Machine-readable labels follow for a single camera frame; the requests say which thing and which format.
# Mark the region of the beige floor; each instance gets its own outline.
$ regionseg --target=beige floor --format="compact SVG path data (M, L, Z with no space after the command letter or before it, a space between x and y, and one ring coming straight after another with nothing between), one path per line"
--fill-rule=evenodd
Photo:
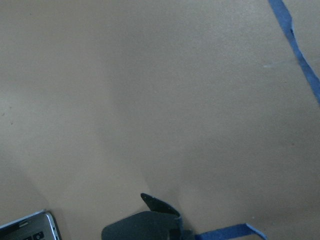
M320 74L320 1L285 3ZM98 240L146 192L319 239L320 109L267 0L5 0L0 32L0 224Z

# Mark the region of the blue tape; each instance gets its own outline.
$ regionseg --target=blue tape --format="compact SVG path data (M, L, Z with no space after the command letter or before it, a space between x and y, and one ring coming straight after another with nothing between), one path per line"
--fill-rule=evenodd
M261 239L267 240L267 236L253 226L244 223L234 226L225 227L222 229L208 231L202 234L195 235L195 240L228 240L240 238L248 235L256 234Z
M268 0L270 6L276 16L280 27L284 35L286 36L288 42L291 45L291 48L298 59L299 65L303 71L303 74L307 81L309 82L313 94L315 95L318 103L320 104L320 81L313 69L310 67L308 62L306 61L303 53L299 49L295 33L294 33L294 25L293 20L288 11L286 5L282 0Z

